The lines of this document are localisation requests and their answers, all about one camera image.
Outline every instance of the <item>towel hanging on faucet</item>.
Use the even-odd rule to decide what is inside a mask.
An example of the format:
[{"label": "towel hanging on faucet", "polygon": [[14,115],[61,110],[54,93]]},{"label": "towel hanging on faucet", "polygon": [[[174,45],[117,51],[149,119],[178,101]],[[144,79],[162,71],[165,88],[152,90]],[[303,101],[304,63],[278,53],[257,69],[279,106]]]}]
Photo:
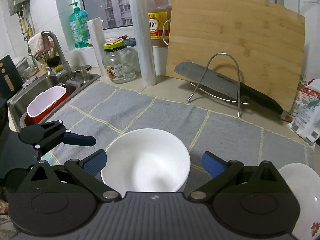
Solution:
[{"label": "towel hanging on faucet", "polygon": [[42,32],[31,37],[28,41],[33,57],[38,56],[41,53],[48,52],[52,45],[48,36],[42,36]]}]

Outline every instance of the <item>green soap bottle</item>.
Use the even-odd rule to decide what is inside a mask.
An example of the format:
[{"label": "green soap bottle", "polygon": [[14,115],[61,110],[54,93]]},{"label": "green soap bottle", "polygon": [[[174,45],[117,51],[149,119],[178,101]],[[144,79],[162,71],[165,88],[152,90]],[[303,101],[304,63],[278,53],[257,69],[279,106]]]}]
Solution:
[{"label": "green soap bottle", "polygon": [[85,10],[80,10],[79,7],[77,7],[78,2],[74,2],[71,5],[75,5],[76,7],[73,9],[74,13],[70,15],[69,17],[69,23],[71,26],[71,31],[73,35],[73,39],[75,40],[75,46],[76,48],[84,48],[88,47],[88,13]]}]

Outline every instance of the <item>wooden cutting board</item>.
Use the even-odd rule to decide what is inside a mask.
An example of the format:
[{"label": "wooden cutting board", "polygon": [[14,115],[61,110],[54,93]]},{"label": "wooden cutting board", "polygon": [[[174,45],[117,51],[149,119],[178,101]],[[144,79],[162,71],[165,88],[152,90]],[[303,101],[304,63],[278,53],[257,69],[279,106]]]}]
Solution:
[{"label": "wooden cutting board", "polygon": [[[302,67],[305,18],[264,0],[173,0],[166,76],[181,62],[206,66],[218,52],[239,64],[241,81],[290,111]],[[226,56],[210,69],[237,80]]]}]

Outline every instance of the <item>plastic wrap roll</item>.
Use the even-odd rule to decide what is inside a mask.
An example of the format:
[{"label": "plastic wrap roll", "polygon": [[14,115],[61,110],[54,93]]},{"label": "plastic wrap roll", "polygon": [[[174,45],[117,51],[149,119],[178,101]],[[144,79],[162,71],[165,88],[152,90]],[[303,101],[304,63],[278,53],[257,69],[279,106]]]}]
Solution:
[{"label": "plastic wrap roll", "polygon": [[101,18],[95,18],[93,20],[87,21],[88,29],[91,37],[91,42],[96,55],[98,65],[100,68],[101,76],[107,78],[107,72],[102,63],[102,57],[104,55],[103,44],[106,43],[106,39],[103,33],[103,26]]},{"label": "plastic wrap roll", "polygon": [[151,45],[147,3],[146,0],[129,0],[129,2],[141,76],[146,85],[154,86],[156,84],[156,70]]}]

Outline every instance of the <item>silver screw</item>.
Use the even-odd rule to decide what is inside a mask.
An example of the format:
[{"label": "silver screw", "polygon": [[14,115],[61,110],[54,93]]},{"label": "silver screw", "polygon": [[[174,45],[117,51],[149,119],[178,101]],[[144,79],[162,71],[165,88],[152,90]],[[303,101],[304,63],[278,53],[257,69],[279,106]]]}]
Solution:
[{"label": "silver screw", "polygon": [[106,191],[105,193],[103,193],[102,196],[106,199],[115,199],[119,196],[119,194],[118,194],[118,192],[110,190],[110,191]]},{"label": "silver screw", "polygon": [[194,191],[191,193],[191,197],[193,199],[204,199],[206,197],[206,193],[202,192],[202,191]]}]

